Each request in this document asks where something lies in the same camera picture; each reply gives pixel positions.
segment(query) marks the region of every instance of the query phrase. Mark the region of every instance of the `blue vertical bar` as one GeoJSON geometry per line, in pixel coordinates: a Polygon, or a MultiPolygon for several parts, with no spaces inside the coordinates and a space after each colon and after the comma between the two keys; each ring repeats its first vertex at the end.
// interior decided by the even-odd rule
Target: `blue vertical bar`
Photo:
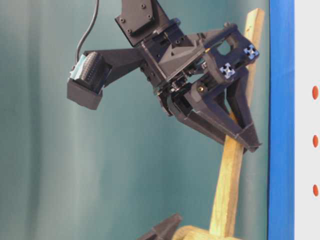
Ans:
{"type": "Polygon", "coordinates": [[[294,239],[294,8],[294,0],[270,0],[269,240],[294,239]]]}

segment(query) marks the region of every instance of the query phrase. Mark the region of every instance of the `teal wall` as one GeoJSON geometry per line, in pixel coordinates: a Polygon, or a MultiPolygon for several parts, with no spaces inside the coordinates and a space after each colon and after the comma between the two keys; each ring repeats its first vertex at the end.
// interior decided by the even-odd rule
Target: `teal wall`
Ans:
{"type": "MultiPolygon", "coordinates": [[[[208,228],[222,146],[167,117],[140,71],[108,86],[98,111],[66,99],[93,0],[0,1],[0,239],[134,240],[178,212],[208,228]]],[[[240,176],[236,236],[267,237],[269,3],[159,0],[188,33],[266,11],[252,114],[263,146],[240,176]]],[[[104,0],[83,49],[128,48],[104,0]]]]}

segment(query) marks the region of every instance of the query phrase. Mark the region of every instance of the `wooden stick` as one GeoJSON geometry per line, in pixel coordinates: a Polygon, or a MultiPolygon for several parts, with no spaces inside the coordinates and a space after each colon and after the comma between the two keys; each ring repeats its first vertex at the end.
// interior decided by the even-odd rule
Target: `wooden stick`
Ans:
{"type": "MultiPolygon", "coordinates": [[[[265,12],[259,8],[249,12],[247,15],[244,35],[256,48],[260,45],[264,17],[265,12]]],[[[251,64],[248,70],[249,77],[246,96],[248,104],[250,105],[256,64],[251,64]]],[[[226,137],[210,222],[209,232],[211,235],[223,238],[234,235],[243,152],[244,147],[241,144],[228,136],[226,137]]]]}
{"type": "Polygon", "coordinates": [[[208,230],[195,226],[181,227],[173,236],[172,240],[239,240],[233,237],[221,237],[211,235],[208,230]]]}

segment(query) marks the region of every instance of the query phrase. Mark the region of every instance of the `brass screw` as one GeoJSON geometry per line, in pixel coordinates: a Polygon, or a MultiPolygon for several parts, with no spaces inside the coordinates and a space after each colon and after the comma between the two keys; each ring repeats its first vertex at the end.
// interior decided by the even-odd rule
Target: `brass screw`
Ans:
{"type": "Polygon", "coordinates": [[[198,91],[199,91],[200,93],[202,93],[204,90],[205,90],[205,88],[204,88],[203,86],[198,87],[198,91]]]}

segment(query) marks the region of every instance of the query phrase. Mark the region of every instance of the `white panel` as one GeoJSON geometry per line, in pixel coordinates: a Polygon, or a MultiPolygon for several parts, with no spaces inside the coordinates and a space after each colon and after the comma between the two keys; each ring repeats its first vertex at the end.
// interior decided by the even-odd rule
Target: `white panel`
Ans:
{"type": "Polygon", "coordinates": [[[320,197],[313,193],[320,187],[320,146],[313,146],[320,97],[312,96],[320,89],[319,10],[319,1],[295,0],[295,240],[320,239],[320,197]]]}

